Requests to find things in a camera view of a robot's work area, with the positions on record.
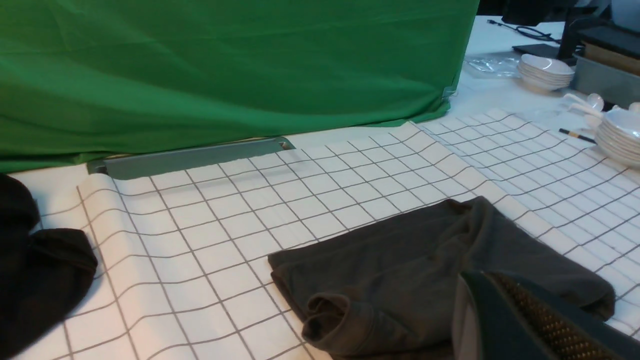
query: chopstick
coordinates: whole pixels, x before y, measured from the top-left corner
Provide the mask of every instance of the chopstick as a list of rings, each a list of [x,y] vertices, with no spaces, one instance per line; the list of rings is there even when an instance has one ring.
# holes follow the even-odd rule
[[[596,141],[595,141],[594,139],[592,139],[592,138],[588,138],[588,137],[586,137],[586,136],[583,136],[583,135],[580,135],[580,134],[574,133],[573,131],[569,131],[569,130],[567,130],[567,129],[560,129],[559,131],[560,131],[562,134],[567,134],[567,135],[569,135],[569,136],[571,136],[571,137],[573,137],[573,138],[576,138],[576,139],[584,140],[584,141],[586,141],[586,142],[590,142],[590,143],[596,143]]]

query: white bowl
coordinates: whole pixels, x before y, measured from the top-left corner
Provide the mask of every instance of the white bowl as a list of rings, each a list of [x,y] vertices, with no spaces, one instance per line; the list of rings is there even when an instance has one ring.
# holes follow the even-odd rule
[[[542,71],[538,68],[529,66],[525,63],[520,62],[518,64],[518,69],[519,70],[523,70],[523,71],[527,71],[530,72],[532,74],[536,74],[537,76],[541,76],[543,78],[547,78],[547,79],[553,79],[553,80],[559,80],[559,81],[566,81],[566,80],[571,80],[573,79],[573,75],[554,75],[545,71]]]
[[[573,75],[575,71],[569,67],[569,65],[563,63],[560,60],[541,58],[531,54],[524,54],[520,58],[520,61],[527,65],[540,69],[555,75]]]
[[[620,154],[624,154],[628,158],[640,159],[640,147],[635,145],[629,146],[628,144],[619,141],[617,138],[612,138],[602,130],[598,131],[597,135],[601,142],[605,142],[610,148],[615,149]]]
[[[561,85],[549,84],[539,79],[536,79],[532,76],[528,76],[526,74],[521,74],[521,75],[522,75],[522,81],[524,81],[526,84],[536,88],[543,89],[543,90],[553,91],[553,90],[566,88],[567,86],[569,86],[569,84],[561,84]]]
[[[603,141],[598,134],[596,134],[596,143],[602,152],[613,160],[629,167],[640,168],[640,158],[629,157],[624,153],[620,153],[615,148],[612,148],[606,141]]]
[[[631,136],[640,141],[640,113],[624,109],[613,109],[604,115],[603,123],[606,123],[618,133]]]
[[[606,135],[615,139],[616,142],[624,143],[630,147],[640,148],[640,138],[627,134],[615,125],[612,125],[610,122],[603,121],[600,126],[598,126],[598,131],[606,133]]]
[[[609,143],[615,144],[622,149],[625,149],[628,152],[634,152],[640,155],[640,142],[633,141],[627,136],[621,135],[606,125],[598,126],[598,131],[600,137],[603,140],[606,140]]]
[[[571,79],[564,79],[564,80],[552,79],[544,76],[543,74],[537,74],[535,72],[531,72],[526,69],[521,69],[520,67],[518,68],[518,71],[521,75],[530,76],[532,78],[537,79],[538,81],[543,81],[548,84],[567,86],[571,83]]]

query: dark green fabric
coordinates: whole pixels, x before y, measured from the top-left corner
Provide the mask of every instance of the dark green fabric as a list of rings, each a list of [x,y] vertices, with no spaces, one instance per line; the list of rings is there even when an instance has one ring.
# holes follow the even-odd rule
[[[0,172],[442,116],[476,9],[2,0]]]

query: wrinkled fabric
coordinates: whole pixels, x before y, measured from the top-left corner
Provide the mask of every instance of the wrinkled fabric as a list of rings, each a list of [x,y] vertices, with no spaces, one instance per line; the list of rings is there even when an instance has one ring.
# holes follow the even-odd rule
[[[446,114],[478,0],[2,0],[0,172]]]
[[[269,256],[271,274],[334,359],[450,359],[462,270],[521,275],[607,319],[612,286],[531,238],[485,198],[439,204]]]
[[[84,232],[45,229],[36,202],[0,174],[0,359],[24,350],[80,303],[97,260]]]

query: grid paper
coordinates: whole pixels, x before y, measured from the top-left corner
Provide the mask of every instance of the grid paper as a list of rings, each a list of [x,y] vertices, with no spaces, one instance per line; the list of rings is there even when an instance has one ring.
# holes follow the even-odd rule
[[[92,175],[38,206],[42,227],[87,233],[95,282],[18,358],[329,360],[300,338],[266,256],[478,195],[556,250],[572,241],[413,124],[130,181]]]
[[[609,325],[640,340],[640,173],[591,143],[500,112],[420,128],[567,235],[555,249],[614,286]]]

